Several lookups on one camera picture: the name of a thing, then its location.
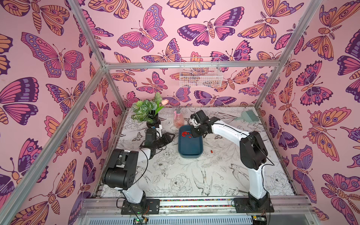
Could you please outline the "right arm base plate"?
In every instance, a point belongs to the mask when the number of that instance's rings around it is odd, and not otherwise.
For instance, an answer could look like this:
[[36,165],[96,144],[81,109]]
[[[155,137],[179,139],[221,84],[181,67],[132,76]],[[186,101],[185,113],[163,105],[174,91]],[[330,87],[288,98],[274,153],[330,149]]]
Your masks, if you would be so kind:
[[237,213],[274,213],[271,200],[264,196],[262,199],[256,198],[234,198],[233,205]]

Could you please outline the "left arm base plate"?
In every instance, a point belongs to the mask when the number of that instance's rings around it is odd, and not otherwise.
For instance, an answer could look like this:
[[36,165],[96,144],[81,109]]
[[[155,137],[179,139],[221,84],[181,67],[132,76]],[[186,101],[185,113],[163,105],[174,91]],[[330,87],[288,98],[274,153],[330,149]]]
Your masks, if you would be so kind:
[[122,215],[157,215],[160,210],[159,199],[145,199],[140,203],[129,203],[127,200],[123,201],[121,207]]

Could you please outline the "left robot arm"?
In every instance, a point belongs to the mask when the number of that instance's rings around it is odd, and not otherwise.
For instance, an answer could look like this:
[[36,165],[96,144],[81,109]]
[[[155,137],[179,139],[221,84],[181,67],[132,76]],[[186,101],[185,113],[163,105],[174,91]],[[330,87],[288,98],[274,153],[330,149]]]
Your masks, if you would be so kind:
[[104,169],[101,182],[110,188],[120,191],[125,200],[130,204],[142,204],[146,201],[146,196],[136,183],[140,180],[136,178],[137,164],[145,162],[149,165],[157,151],[173,142],[175,134],[166,132],[161,133],[160,128],[148,128],[145,130],[145,140],[136,150],[114,149]]

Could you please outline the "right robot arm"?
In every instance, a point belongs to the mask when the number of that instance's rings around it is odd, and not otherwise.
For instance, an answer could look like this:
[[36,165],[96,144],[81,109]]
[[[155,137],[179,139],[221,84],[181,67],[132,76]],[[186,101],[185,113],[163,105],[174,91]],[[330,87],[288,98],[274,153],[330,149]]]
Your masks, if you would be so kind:
[[268,199],[268,192],[263,184],[263,167],[267,161],[268,152],[260,133],[243,131],[226,124],[217,117],[209,118],[196,113],[190,116],[190,120],[193,137],[216,134],[239,146],[241,162],[248,170],[249,200],[263,204]]

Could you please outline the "teal plastic storage box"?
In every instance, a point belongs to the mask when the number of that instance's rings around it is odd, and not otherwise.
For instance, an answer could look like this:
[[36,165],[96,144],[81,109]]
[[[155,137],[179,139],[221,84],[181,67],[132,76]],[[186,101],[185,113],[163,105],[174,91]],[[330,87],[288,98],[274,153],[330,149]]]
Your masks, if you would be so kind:
[[189,125],[179,129],[178,153],[183,158],[199,158],[203,153],[203,137],[193,137]]

